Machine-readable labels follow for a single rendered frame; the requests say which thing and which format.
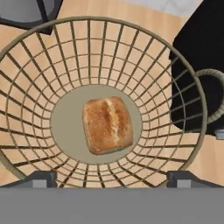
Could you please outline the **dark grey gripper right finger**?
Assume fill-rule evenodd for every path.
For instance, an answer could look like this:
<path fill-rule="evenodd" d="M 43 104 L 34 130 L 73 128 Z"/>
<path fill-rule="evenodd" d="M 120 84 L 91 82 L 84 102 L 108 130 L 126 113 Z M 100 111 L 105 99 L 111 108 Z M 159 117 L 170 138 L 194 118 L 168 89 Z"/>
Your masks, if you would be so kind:
<path fill-rule="evenodd" d="M 168 171 L 167 172 L 168 188 L 206 188 L 222 187 L 213 182 L 209 182 L 196 177 L 190 171 Z"/>

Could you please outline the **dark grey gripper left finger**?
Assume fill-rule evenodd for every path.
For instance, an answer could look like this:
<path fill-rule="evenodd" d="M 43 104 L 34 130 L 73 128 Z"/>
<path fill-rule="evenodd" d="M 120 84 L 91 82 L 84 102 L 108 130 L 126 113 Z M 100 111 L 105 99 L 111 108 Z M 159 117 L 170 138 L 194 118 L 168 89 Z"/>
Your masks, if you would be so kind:
<path fill-rule="evenodd" d="M 56 171 L 34 171 L 25 179 L 21 179 L 4 187 L 25 187 L 25 188 L 56 188 Z"/>

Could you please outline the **brown bread roll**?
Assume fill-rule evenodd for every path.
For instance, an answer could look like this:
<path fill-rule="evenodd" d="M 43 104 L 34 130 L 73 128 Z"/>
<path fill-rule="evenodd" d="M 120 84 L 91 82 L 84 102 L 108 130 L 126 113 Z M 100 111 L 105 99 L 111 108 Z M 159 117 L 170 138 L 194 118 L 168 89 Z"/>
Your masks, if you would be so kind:
<path fill-rule="evenodd" d="M 89 151 L 96 156 L 133 144 L 130 113 L 120 97 L 88 101 L 82 109 L 82 122 Z"/>

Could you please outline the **grey seat with black rim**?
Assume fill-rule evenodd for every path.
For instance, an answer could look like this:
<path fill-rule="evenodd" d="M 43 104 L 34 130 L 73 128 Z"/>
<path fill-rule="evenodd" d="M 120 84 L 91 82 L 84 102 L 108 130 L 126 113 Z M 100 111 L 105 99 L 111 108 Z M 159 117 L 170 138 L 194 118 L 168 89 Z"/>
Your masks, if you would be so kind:
<path fill-rule="evenodd" d="M 0 0 L 0 25 L 30 30 L 57 18 L 63 0 Z"/>

